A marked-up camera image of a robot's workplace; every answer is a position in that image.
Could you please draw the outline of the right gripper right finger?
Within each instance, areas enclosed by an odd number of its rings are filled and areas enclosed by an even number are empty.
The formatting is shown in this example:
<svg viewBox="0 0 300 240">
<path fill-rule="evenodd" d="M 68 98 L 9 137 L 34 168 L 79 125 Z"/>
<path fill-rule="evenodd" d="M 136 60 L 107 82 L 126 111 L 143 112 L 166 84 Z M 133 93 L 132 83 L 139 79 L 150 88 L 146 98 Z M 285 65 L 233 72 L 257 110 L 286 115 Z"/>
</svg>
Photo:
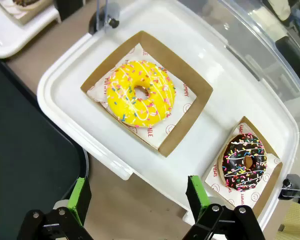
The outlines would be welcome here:
<svg viewBox="0 0 300 240">
<path fill-rule="evenodd" d="M 264 234 L 251 207 L 241 205 L 233 210 L 211 203 L 197 175 L 188 176 L 186 196 L 194 225 L 184 240 L 211 240 L 223 235 L 227 240 L 263 240 Z"/>
</svg>

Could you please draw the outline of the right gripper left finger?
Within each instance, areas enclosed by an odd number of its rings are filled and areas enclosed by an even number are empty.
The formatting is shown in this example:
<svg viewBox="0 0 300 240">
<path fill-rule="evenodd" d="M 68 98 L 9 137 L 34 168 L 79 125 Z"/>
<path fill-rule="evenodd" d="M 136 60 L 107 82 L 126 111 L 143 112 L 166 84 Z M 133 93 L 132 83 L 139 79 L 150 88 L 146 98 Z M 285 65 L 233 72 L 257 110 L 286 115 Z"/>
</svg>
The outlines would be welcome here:
<svg viewBox="0 0 300 240">
<path fill-rule="evenodd" d="M 18 240 L 90 240 L 84 228 L 92 193 L 87 178 L 79 177 L 67 206 L 52 209 L 45 214 L 39 209 L 26 213 L 21 224 Z"/>
</svg>

